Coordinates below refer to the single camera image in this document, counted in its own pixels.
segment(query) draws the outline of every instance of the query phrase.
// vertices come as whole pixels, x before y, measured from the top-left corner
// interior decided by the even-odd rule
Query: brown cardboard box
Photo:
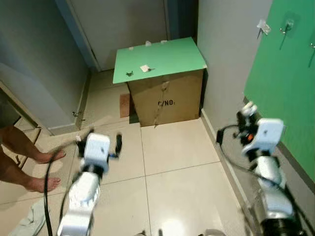
[[[141,126],[199,117],[203,69],[128,82]]]

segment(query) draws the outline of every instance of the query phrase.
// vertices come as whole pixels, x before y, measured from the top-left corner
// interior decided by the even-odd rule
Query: person
[[[34,159],[39,164],[49,162],[53,154],[40,152],[28,137],[14,126],[7,126],[0,129],[0,180],[19,184],[29,191],[44,192],[44,178],[35,178],[25,174],[17,164],[3,152],[1,144],[16,154]],[[64,156],[65,152],[61,150],[56,154],[54,161]],[[60,178],[49,178],[48,191],[55,189],[60,182]]]

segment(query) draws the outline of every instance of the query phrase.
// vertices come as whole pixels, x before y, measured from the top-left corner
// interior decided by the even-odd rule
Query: white wall
[[[272,0],[200,0],[197,45],[207,63],[207,85],[203,109],[213,128],[236,122],[236,113],[244,105],[244,87],[259,46],[259,19],[267,19]],[[234,160],[248,165],[240,155],[239,141],[229,133],[225,147]],[[277,150],[288,186],[297,202],[315,222],[315,198],[287,159]],[[249,201],[257,188],[246,173],[235,170]]]
[[[22,102],[46,101],[45,107],[32,110],[37,117],[40,113],[52,113],[43,121],[48,128],[73,123],[72,111],[78,108],[88,69],[56,3],[0,0],[0,36],[4,46],[1,51],[6,53],[0,62],[27,76],[38,87],[24,83],[22,92],[21,77],[16,83],[2,78],[4,84]],[[37,94],[39,87],[45,91],[41,97]],[[62,110],[61,114],[57,110],[51,112],[56,107]]]

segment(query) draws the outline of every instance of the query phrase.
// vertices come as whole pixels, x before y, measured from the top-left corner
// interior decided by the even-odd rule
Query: gray door
[[[101,70],[116,50],[166,40],[163,0],[71,0]]]

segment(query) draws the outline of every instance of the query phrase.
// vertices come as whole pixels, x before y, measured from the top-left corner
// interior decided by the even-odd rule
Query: cloth
[[[44,199],[34,203],[26,218],[22,219],[9,236],[35,236],[45,223]]]

